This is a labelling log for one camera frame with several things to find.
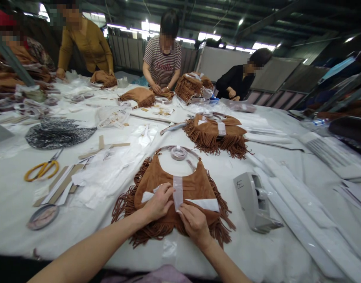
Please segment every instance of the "scissor handle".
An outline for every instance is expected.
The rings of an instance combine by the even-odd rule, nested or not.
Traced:
[[[27,171],[26,175],[24,176],[24,180],[27,181],[27,182],[32,182],[32,181],[36,180],[37,178],[41,178],[41,177],[43,177],[53,166],[55,166],[56,168],[55,168],[54,172],[47,177],[47,179],[50,179],[50,178],[52,178],[52,177],[58,172],[58,170],[59,170],[59,168],[60,168],[59,163],[58,163],[56,160],[50,161],[50,162],[44,162],[44,163],[39,164],[39,165],[35,166],[34,168],[30,169],[29,171]],[[38,168],[40,168],[40,167],[41,167],[41,169],[39,170],[39,172],[37,173],[37,175],[36,175],[34,178],[30,179],[31,173],[33,173],[33,171],[35,171],[36,169],[38,169]]]

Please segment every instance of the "scissors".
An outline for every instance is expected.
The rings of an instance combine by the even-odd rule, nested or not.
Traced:
[[[24,180],[26,182],[32,182],[34,180],[36,180],[37,178],[41,178],[43,177],[53,166],[55,166],[55,171],[49,175],[47,177],[47,179],[52,178],[54,175],[56,175],[56,173],[58,172],[60,166],[59,163],[56,161],[56,159],[59,157],[59,155],[61,154],[61,152],[63,151],[63,149],[59,150],[58,152],[56,152],[56,154],[48,161],[48,162],[44,162],[42,164],[39,164],[38,166],[35,166],[34,168],[31,168],[29,171],[27,171],[26,175],[24,176]],[[39,173],[32,179],[30,179],[30,175],[31,173],[33,173],[33,171],[35,171],[36,169],[40,168]]]

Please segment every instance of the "mustard cardigan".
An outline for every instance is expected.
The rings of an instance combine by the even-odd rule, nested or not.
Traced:
[[[86,36],[78,30],[70,30],[64,27],[63,42],[60,47],[59,68],[68,69],[69,61],[73,53],[73,44],[83,55],[86,68],[90,73],[95,72],[95,67],[106,71],[114,69],[112,53],[106,38],[99,27],[88,20],[86,28]]]

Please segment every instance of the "dark hair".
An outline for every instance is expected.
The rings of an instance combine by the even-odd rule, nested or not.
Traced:
[[[269,49],[260,48],[251,55],[249,63],[254,64],[254,66],[258,68],[262,68],[270,61],[271,57],[272,52]]]
[[[172,39],[177,37],[179,30],[179,17],[174,9],[167,9],[161,17],[161,33],[171,36]]]
[[[51,0],[51,3],[55,6],[65,5],[67,9],[78,7],[78,0]]]

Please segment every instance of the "black shirt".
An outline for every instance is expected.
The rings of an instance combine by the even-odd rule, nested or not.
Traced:
[[[247,75],[243,80],[243,65],[233,66],[226,74],[222,75],[216,83],[216,88],[219,91],[218,98],[229,98],[228,87],[236,91],[236,95],[240,100],[243,100],[252,85],[255,76],[254,74]]]

